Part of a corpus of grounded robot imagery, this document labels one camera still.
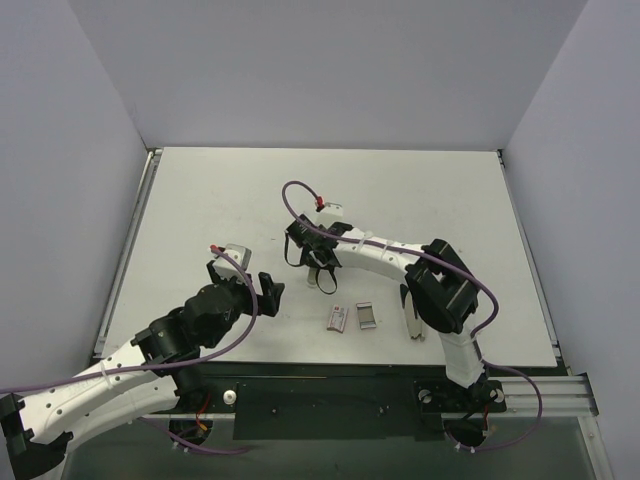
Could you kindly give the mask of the large black beige stapler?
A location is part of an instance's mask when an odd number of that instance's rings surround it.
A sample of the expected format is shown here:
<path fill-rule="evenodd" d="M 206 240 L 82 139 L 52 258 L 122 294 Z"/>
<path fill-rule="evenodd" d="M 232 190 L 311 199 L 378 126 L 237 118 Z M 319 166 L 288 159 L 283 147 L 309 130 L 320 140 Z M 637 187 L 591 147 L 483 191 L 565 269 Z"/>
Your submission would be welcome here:
<path fill-rule="evenodd" d="M 400 300 L 410 339 L 425 341 L 427 332 L 426 324 L 420 318 L 412 294 L 405 284 L 400 285 Z"/>

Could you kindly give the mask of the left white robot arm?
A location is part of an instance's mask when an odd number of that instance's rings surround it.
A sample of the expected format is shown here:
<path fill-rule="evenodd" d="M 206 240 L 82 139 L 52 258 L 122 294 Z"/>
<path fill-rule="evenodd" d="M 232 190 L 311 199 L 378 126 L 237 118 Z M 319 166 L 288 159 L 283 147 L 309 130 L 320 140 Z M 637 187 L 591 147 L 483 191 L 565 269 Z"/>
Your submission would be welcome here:
<path fill-rule="evenodd" d="M 261 272 L 253 280 L 224 256 L 207 265 L 209 284 L 152 321 L 107 358 L 64 380 L 3 390 L 1 428 L 13 475 L 35 479 L 99 428 L 177 405 L 192 412 L 206 397 L 195 367 L 243 315 L 274 317 L 285 291 Z"/>

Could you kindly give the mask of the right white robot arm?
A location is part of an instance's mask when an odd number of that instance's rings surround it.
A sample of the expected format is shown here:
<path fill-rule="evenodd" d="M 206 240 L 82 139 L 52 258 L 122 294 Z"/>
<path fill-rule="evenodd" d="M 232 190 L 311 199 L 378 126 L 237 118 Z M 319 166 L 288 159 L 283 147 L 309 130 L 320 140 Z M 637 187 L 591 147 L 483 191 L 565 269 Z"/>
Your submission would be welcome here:
<path fill-rule="evenodd" d="M 436 239 L 429 244 L 404 244 L 364 232 L 350 224 L 315 225 L 307 218 L 285 230 L 285 242 L 300 249 L 296 268 L 306 266 L 336 277 L 340 268 L 364 270 L 400 284 L 401 301 L 414 321 L 439 335 L 449 380 L 446 394 L 459 408 L 506 410 L 501 385 L 489 380 L 476 340 L 479 329 L 467 324 L 483 292 L 498 312 L 495 296 L 477 280 L 453 247 Z"/>

